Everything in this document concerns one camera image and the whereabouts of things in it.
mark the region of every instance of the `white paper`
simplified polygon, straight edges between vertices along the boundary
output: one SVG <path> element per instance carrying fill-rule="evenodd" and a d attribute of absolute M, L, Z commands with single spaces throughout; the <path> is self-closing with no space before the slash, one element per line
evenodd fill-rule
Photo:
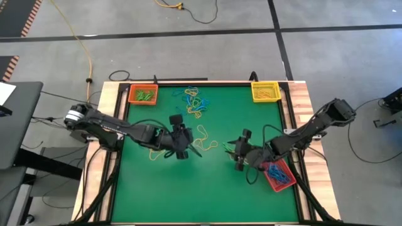
<path fill-rule="evenodd" d="M 0 105 L 3 105 L 8 97 L 13 93 L 15 85 L 0 82 Z"/>

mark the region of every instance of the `green table surface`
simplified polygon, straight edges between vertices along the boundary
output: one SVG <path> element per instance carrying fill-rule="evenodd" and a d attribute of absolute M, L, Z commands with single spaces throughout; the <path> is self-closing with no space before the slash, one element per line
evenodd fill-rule
<path fill-rule="evenodd" d="M 128 121 L 156 119 L 166 126 L 176 107 L 185 109 L 182 96 L 172 96 L 176 87 L 160 87 L 154 106 L 131 105 Z M 253 132 L 251 142 L 262 143 L 264 124 L 281 128 L 277 103 L 254 103 L 250 87 L 200 87 L 199 97 L 210 101 L 209 109 L 196 119 L 183 116 L 193 129 L 194 139 L 203 125 L 218 148 L 191 151 L 189 158 L 175 155 L 149 160 L 149 150 L 125 139 L 117 184 L 113 222 L 296 222 L 297 212 L 292 188 L 279 193 L 272 190 L 262 173 L 254 185 L 246 181 L 246 169 L 234 170 L 234 161 L 224 152 L 222 143 L 237 139 L 244 128 Z M 267 129 L 266 139 L 278 135 Z M 250 178 L 256 175 L 251 169 Z"/>

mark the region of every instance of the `black floor stripe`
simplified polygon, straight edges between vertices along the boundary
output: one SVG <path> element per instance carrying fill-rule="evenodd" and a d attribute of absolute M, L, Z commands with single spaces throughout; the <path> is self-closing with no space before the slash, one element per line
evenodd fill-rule
<path fill-rule="evenodd" d="M 365 30 L 386 30 L 386 29 L 401 29 L 401 28 L 402 24 L 384 24 L 384 25 L 362 25 L 362 26 L 282 28 L 281 32 L 292 33 L 292 32 L 317 32 L 317 31 L 365 31 Z"/>
<path fill-rule="evenodd" d="M 283 66 L 285 68 L 285 74 L 288 80 L 293 80 L 293 74 L 291 73 L 290 63 L 288 59 L 288 54 L 286 53 L 285 42 L 283 41 L 281 28 L 279 26 L 278 15 L 276 14 L 275 5 L 273 0 L 268 0 L 269 10 L 271 11 L 272 22 L 274 24 L 276 40 L 278 41 L 279 51 L 281 53 L 281 58 Z"/>
<path fill-rule="evenodd" d="M 318 31 L 365 31 L 365 30 L 388 30 L 402 29 L 402 24 L 384 24 L 384 25 L 364 25 L 364 26 L 334 26 L 334 27 L 311 27 L 311 28 L 245 28 L 233 30 L 203 30 L 203 31 L 172 31 L 172 32 L 154 32 L 154 33 L 128 33 L 128 34 L 110 34 L 110 35 L 80 35 L 81 40 L 107 40 L 120 38 L 155 38 L 172 36 L 198 36 L 198 35 L 237 35 L 237 34 L 261 34 L 261 33 L 296 33 L 296 32 L 318 32 Z M 35 37 L 20 38 L 9 37 L 0 38 L 0 43 L 13 42 L 34 42 L 34 41 L 73 41 L 73 36 L 53 36 L 53 37 Z"/>
<path fill-rule="evenodd" d="M 154 38 L 154 37 L 172 37 L 172 36 L 197 36 L 197 35 L 236 35 L 236 34 L 259 34 L 272 33 L 272 28 L 261 29 L 233 29 L 233 30 L 204 30 L 204 31 L 172 31 L 155 33 L 132 33 L 132 34 L 113 34 L 113 35 L 80 35 L 80 40 L 104 40 L 119 38 Z M 73 41 L 73 36 L 54 36 L 37 38 L 0 38 L 0 43 L 5 42 L 32 42 L 32 41 Z"/>

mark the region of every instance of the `wooden table frame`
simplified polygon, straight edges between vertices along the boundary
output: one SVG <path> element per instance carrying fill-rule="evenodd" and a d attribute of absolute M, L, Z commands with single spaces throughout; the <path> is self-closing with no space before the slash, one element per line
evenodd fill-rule
<path fill-rule="evenodd" d="M 128 113 L 128 88 L 131 83 L 153 83 L 154 81 L 130 81 L 130 82 L 105 82 L 100 95 L 98 110 L 109 116 L 119 119 L 125 119 Z M 251 81 L 207 81 L 207 80 L 170 80 L 158 81 L 162 86 L 250 86 Z M 281 112 L 281 122 L 284 129 L 297 128 L 304 125 L 313 115 L 313 109 L 305 82 L 298 81 L 279 81 L 281 87 L 282 99 L 278 101 Z M 321 142 L 313 141 L 311 147 L 323 154 Z M 92 203 L 98 194 L 101 185 L 106 182 L 107 177 L 113 170 L 116 153 L 110 153 L 100 150 L 93 157 L 92 163 L 88 168 L 88 160 L 99 148 L 97 141 L 89 144 L 87 158 L 85 161 L 86 170 L 88 170 L 88 180 L 85 189 L 84 210 Z M 295 166 L 301 174 L 301 177 L 310 186 L 311 191 L 321 203 L 321 205 L 334 218 L 340 218 L 334 191 L 332 188 L 329 171 L 326 162 L 315 153 L 306 151 L 304 159 L 301 158 L 300 152 L 293 153 L 292 156 Z M 112 185 L 103 198 L 102 205 L 93 214 L 91 221 L 111 221 L 112 207 L 114 204 L 114 194 L 116 192 L 117 182 Z M 81 180 L 72 219 L 78 214 L 82 203 L 83 181 Z M 294 186 L 296 207 L 298 209 L 299 220 L 316 219 L 315 211 L 307 201 L 300 187 Z"/>

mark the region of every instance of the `table leg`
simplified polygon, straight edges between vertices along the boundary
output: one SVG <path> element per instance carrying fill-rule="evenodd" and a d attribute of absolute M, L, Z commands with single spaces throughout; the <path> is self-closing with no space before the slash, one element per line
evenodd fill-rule
<path fill-rule="evenodd" d="M 44 157 L 22 148 L 18 151 L 17 157 L 14 160 L 14 165 L 26 166 L 35 170 L 46 171 L 54 175 L 65 176 L 74 180 L 80 180 L 82 174 L 82 169 L 78 167 Z"/>

